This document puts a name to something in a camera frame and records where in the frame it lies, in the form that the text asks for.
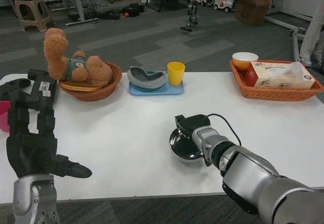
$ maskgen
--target stainless steel bowl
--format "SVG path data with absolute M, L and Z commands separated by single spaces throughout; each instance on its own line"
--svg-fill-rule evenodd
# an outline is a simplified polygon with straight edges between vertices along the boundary
M 197 162 L 203 157 L 203 153 L 195 143 L 179 128 L 176 128 L 170 135 L 170 148 L 173 154 L 185 163 Z

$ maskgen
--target brown teddy bear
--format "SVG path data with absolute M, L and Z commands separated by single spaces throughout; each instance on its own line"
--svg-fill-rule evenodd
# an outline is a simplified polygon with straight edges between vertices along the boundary
M 50 28 L 45 33 L 44 54 L 48 62 L 48 71 L 55 80 L 85 82 L 91 86 L 107 86 L 112 78 L 111 68 L 99 56 L 86 55 L 77 51 L 73 59 L 64 56 L 69 43 L 63 30 Z

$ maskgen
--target robotic hand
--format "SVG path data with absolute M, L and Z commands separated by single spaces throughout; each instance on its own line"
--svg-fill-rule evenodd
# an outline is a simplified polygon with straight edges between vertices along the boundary
M 180 115 L 176 124 L 203 153 L 206 165 L 220 170 L 223 190 L 230 198 L 266 224 L 324 223 L 323 193 L 281 176 L 267 160 L 218 134 L 209 116 Z
M 59 224 L 52 174 L 87 178 L 92 172 L 56 154 L 57 139 L 53 133 L 56 82 L 45 71 L 30 71 L 28 78 L 35 80 L 31 95 L 18 87 L 9 91 L 7 156 L 19 178 L 14 182 L 13 214 L 16 224 Z M 29 132 L 28 109 L 39 110 L 38 133 Z

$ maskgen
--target orange basket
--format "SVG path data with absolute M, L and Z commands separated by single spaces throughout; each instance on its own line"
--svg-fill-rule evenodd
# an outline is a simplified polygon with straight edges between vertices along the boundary
M 290 64 L 290 61 L 260 61 L 268 63 Z M 315 78 L 315 83 L 310 89 L 283 89 L 283 88 L 257 88 L 247 86 L 245 82 L 246 70 L 237 69 L 230 62 L 238 87 L 245 98 L 263 99 L 272 101 L 302 101 L 324 92 L 324 87 Z
M 108 66 L 110 66 L 112 70 L 112 79 L 110 80 L 108 86 L 103 87 L 102 89 L 99 89 L 94 92 L 77 92 L 77 91 L 72 91 L 68 90 L 62 87 L 61 82 L 60 82 L 60 87 L 63 91 L 66 93 L 75 96 L 77 99 L 82 100 L 82 101 L 87 101 L 87 102 L 94 102 L 94 101 L 99 101 L 102 100 L 109 95 L 111 95 L 116 87 L 117 84 L 120 82 L 122 79 L 122 70 L 115 64 L 112 63 L 107 63 Z

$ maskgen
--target blue tray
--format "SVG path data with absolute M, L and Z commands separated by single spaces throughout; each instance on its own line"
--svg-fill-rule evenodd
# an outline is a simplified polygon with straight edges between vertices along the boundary
M 169 80 L 155 91 L 144 92 L 139 90 L 136 86 L 130 83 L 130 94 L 136 96 L 145 96 L 145 95 L 179 95 L 184 92 L 183 84 L 181 83 L 179 86 L 172 86 L 169 84 Z

